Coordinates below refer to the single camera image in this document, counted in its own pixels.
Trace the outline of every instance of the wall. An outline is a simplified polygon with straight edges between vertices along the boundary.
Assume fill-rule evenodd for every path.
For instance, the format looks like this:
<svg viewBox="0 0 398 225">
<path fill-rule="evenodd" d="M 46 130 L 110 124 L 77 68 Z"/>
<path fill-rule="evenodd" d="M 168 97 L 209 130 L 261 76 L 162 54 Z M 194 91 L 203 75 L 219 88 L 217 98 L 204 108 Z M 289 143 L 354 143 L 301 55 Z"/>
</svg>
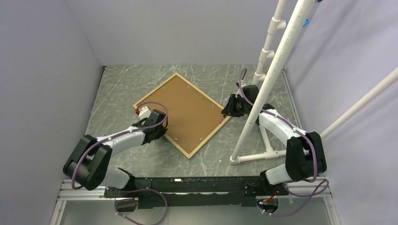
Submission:
<svg viewBox="0 0 398 225">
<path fill-rule="evenodd" d="M 319 133 L 398 66 L 395 0 L 323 1 L 287 67 L 303 127 Z M 324 140 L 342 224 L 398 221 L 398 83 Z"/>
<path fill-rule="evenodd" d="M 277 0 L 67 0 L 103 65 L 257 64 Z M 288 20 L 297 1 L 287 0 Z M 276 50 L 282 32 L 275 35 Z"/>
<path fill-rule="evenodd" d="M 1 1 L 0 224 L 49 224 L 100 76 L 64 1 Z"/>
</svg>

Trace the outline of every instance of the gray marble table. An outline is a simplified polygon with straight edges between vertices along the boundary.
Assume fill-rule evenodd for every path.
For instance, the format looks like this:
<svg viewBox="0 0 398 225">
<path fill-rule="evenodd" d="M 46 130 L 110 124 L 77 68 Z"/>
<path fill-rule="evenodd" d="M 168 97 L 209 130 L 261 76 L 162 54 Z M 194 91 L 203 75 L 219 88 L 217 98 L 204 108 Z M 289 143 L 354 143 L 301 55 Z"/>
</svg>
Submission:
<svg viewBox="0 0 398 225">
<path fill-rule="evenodd" d="M 225 106 L 243 68 L 250 83 L 255 65 L 133 65 L 108 66 L 101 79 L 87 134 L 113 134 L 139 120 L 132 105 L 175 72 L 191 81 L 211 98 Z M 267 103 L 292 123 L 296 117 L 285 79 L 279 75 Z M 285 158 L 249 161 L 230 165 L 231 156 L 247 116 L 231 118 L 191 159 L 187 159 L 167 139 L 131 148 L 112 157 L 110 167 L 121 167 L 136 176 L 237 176 L 258 175 L 261 171 L 284 163 Z M 285 147 L 269 134 L 275 150 Z M 260 130 L 255 126 L 240 153 L 241 156 L 265 151 Z"/>
</svg>

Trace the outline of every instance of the wood-framed board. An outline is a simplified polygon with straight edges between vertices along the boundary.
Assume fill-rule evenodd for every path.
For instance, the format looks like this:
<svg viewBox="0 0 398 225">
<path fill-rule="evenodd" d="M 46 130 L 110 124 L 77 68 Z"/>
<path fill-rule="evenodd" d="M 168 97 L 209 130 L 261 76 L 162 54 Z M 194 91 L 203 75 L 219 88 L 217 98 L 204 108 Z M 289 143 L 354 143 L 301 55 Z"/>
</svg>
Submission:
<svg viewBox="0 0 398 225">
<path fill-rule="evenodd" d="M 185 156 L 191 158 L 228 120 L 221 114 L 223 107 L 179 75 L 173 74 L 137 101 L 133 107 L 155 101 L 168 110 L 165 137 Z M 164 111 L 156 104 L 149 108 Z"/>
</svg>

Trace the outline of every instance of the blue object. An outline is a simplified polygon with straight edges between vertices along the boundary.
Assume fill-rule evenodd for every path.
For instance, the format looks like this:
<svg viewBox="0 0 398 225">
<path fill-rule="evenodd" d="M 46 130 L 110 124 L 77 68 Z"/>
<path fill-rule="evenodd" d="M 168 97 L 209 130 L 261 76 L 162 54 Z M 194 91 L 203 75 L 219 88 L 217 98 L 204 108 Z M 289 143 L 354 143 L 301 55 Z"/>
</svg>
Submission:
<svg viewBox="0 0 398 225">
<path fill-rule="evenodd" d="M 306 19 L 306 20 L 304 21 L 303 27 L 307 26 L 309 23 L 310 23 L 310 20 Z"/>
</svg>

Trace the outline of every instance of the brown board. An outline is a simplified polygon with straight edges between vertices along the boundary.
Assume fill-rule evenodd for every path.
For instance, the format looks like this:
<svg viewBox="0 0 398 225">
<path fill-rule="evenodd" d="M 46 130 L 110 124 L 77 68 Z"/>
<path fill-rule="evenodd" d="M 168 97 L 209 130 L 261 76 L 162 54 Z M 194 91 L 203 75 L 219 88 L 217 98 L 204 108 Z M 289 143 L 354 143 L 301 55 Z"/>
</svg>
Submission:
<svg viewBox="0 0 398 225">
<path fill-rule="evenodd" d="M 221 114 L 223 107 L 195 87 L 178 73 L 136 102 L 137 108 L 147 101 L 164 104 L 168 110 L 165 137 L 185 156 L 191 158 L 229 117 Z M 147 104 L 152 109 L 164 111 L 161 106 Z"/>
</svg>

